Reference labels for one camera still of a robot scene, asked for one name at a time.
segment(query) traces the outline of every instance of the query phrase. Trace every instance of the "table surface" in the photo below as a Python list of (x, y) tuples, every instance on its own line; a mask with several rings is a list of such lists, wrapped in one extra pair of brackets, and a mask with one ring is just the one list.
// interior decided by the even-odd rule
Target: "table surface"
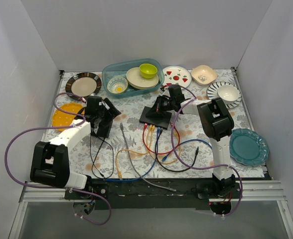
[[(215, 71), (217, 72), (217, 75), (218, 75), (218, 78), (216, 81), (225, 81), (225, 82), (230, 82), (234, 85), (237, 85), (236, 81), (234, 80), (232, 76), (231, 70), (215, 70)], [(65, 92), (65, 85), (67, 81), (76, 74), (78, 74), (78, 72), (64, 73), (60, 88), (58, 89), (59, 93)], [(197, 96), (198, 99), (200, 100), (208, 99), (206, 95), (207, 87), (202, 87), (199, 84), (197, 84), (195, 81), (192, 81), (188, 89), (190, 89)], [(183, 90), (183, 93), (185, 94), (186, 97), (191, 97), (191, 95), (187, 91)], [(113, 126), (110, 131), (110, 136), (109, 138), (106, 139), (106, 141), (109, 142), (114, 148), (115, 155), (120, 149), (126, 148), (124, 139), (122, 137), (121, 129), (120, 129), (121, 122), (123, 123), (125, 128), (125, 134), (126, 134), (126, 138), (128, 139), (129, 148), (131, 150), (145, 152), (146, 149), (142, 142), (142, 131), (143, 131), (144, 124), (139, 123), (139, 118), (143, 111), (144, 106), (151, 107), (154, 104), (157, 96), (159, 95), (159, 90), (156, 92), (145, 94), (145, 95), (139, 95), (139, 96), (123, 98), (123, 99), (114, 99), (108, 96), (104, 88), (102, 87), (100, 92), (97, 95), (103, 98), (108, 97), (111, 100), (111, 102), (114, 104), (114, 106), (122, 112), (121, 115), (119, 115), (118, 117), (114, 119)], [(70, 102), (80, 103), (79, 101), (71, 99), (67, 95), (63, 95), (58, 98), (57, 105), (60, 107), (63, 104), (70, 103)], [(234, 124), (235, 124), (234, 129), (250, 128), (249, 120), (246, 115), (243, 102), (239, 106), (233, 109), (230, 109), (229, 112), (234, 120)], [(195, 138), (202, 139), (209, 142), (208, 137), (204, 134), (204, 131), (198, 116), (179, 115), (179, 119), (176, 122), (175, 126), (180, 133), (182, 142), (189, 139), (195, 139)], [(60, 132), (54, 129), (50, 129), (47, 132), (45, 132), (44, 140), (50, 140), (56, 137), (59, 133)], [(155, 137), (156, 137), (156, 129), (153, 134), (153, 143), (152, 143), (151, 149), (154, 149)], [(70, 155), (69, 155), (70, 169), (75, 172), (87, 174), (95, 178), (91, 172), (92, 161), (90, 158), (89, 140), (90, 140), (89, 136), (84, 137), (84, 139), (81, 142), (79, 142), (70, 152)], [(101, 141), (94, 137), (92, 137), (91, 140), (92, 140), (92, 155), (94, 158), (98, 150), (98, 147), (101, 144)], [(197, 146), (199, 146), (200, 152), (197, 156), (197, 160), (194, 166), (206, 167), (208, 165), (213, 165), (213, 156), (212, 156), (211, 149), (208, 146), (206, 146), (204, 143), (200, 143), (197, 141), (186, 143), (182, 146), (181, 158), (189, 165), (192, 164)], [(169, 130), (164, 130), (161, 135), (160, 144), (159, 144), (159, 152), (166, 152), (166, 151), (169, 151), (171, 148), (172, 146), (170, 142), (170, 128), (169, 128)], [(153, 164), (153, 159), (148, 154), (138, 155), (138, 154), (131, 153), (131, 158), (134, 162), (136, 169), (140, 172), (140, 174), (144, 174), (145, 172), (147, 172), (150, 169), (151, 165)], [(175, 158), (174, 153), (172, 153), (166, 161), (169, 162), (174, 158)], [(137, 177), (137, 174), (133, 171), (131, 167), (127, 152), (125, 151), (121, 152), (119, 154), (118, 161), (119, 161), (119, 167), (121, 169), (123, 178)], [(95, 165), (107, 177), (112, 172), (112, 163), (113, 163), (112, 151), (107, 144), (104, 144), (102, 146), (102, 149), (99, 152)], [(233, 159), (232, 159), (232, 165), (239, 171), (241, 177), (264, 177), (263, 169), (261, 166), (257, 166), (257, 167), (244, 166), (235, 162)], [(169, 164), (166, 166), (173, 170), (180, 170), (185, 168), (179, 161), (176, 161), (175, 163)], [(190, 169), (181, 173), (173, 173), (173, 172), (164, 170), (158, 164), (156, 164), (153, 170), (148, 174), (148, 176), (146, 176), (146, 178), (210, 178), (212, 177), (212, 171), (213, 170)], [(116, 168), (111, 178), (118, 178)]]

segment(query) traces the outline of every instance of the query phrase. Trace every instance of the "teal plate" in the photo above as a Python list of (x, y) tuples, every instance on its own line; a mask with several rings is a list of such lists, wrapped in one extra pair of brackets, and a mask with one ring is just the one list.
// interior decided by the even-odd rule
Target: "teal plate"
[(232, 131), (230, 154), (239, 163), (246, 166), (262, 165), (270, 150), (263, 137), (246, 128)]

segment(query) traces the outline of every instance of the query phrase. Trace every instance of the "orange plate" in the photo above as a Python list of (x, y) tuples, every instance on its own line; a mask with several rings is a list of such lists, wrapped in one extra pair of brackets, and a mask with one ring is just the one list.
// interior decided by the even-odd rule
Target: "orange plate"
[[(77, 103), (68, 103), (64, 104), (62, 107), (60, 107), (62, 110), (71, 112), (71, 113), (78, 113), (79, 110), (83, 108), (81, 104)], [(52, 116), (52, 126), (59, 127), (59, 126), (69, 126), (71, 125), (73, 119), (75, 116), (63, 113), (59, 110), (56, 110), (55, 113)], [(59, 128), (58, 131), (64, 131), (65, 128)]]

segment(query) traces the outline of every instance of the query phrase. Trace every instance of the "small patterned bowl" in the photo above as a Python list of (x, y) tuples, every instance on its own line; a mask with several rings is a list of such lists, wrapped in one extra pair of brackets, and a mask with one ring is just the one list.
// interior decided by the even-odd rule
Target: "small patterned bowl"
[(128, 85), (129, 84), (126, 78), (122, 76), (115, 76), (108, 82), (107, 89), (113, 94), (120, 94), (126, 91)]

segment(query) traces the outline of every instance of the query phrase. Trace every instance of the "plate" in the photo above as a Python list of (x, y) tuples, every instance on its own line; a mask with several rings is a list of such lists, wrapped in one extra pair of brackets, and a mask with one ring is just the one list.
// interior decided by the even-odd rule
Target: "plate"
[(126, 91), (128, 85), (129, 84), (126, 78), (122, 76), (116, 76), (108, 82), (107, 89), (111, 93), (120, 94)]
[(148, 88), (150, 88), (150, 87), (147, 87), (147, 88), (145, 88), (145, 87), (139, 87), (139, 86), (136, 86), (136, 85), (134, 85), (134, 84), (132, 84), (132, 83), (129, 83), (133, 88), (136, 88), (136, 89), (138, 89), (138, 90), (145, 90), (145, 89), (148, 89)]
[(140, 68), (134, 67), (127, 71), (127, 80), (133, 87), (151, 88), (158, 84), (158, 76), (155, 75), (151, 79), (145, 79), (140, 74)]
[(101, 89), (101, 79), (94, 73), (82, 72), (71, 77), (66, 84), (66, 92), (87, 98), (91, 94), (97, 94)]
[[(209, 85), (209, 87), (207, 88), (206, 93), (207, 93), (208, 98), (210, 100), (212, 100), (212, 99), (219, 97), (217, 94), (217, 90), (218, 90), (218, 88), (220, 88), (221, 86), (224, 86), (224, 85), (234, 86), (233, 84), (228, 83), (228, 82), (224, 82), (224, 81), (214, 82), (211, 85)], [(234, 103), (225, 104), (226, 108), (231, 109), (231, 108), (238, 106), (241, 103), (242, 94), (240, 91), (239, 91), (239, 93), (240, 93), (240, 96), (237, 98), (237, 100)]]
[(201, 65), (191, 71), (191, 76), (201, 86), (211, 84), (217, 78), (217, 73), (209, 66)]
[(232, 131), (230, 154), (239, 163), (246, 166), (262, 165), (270, 151), (263, 137), (247, 128)]
[(163, 69), (163, 85), (179, 84), (188, 87), (192, 82), (191, 74), (188, 70), (180, 66), (168, 66)]
[[(62, 110), (71, 112), (71, 113), (78, 113), (82, 108), (82, 104), (78, 103), (68, 103), (64, 104), (62, 107), (60, 107)], [(75, 116), (69, 115), (66, 113), (63, 113), (59, 110), (56, 110), (55, 113), (52, 116), (52, 126), (59, 127), (59, 126), (69, 126)], [(59, 128), (58, 131), (64, 131), (65, 128)]]

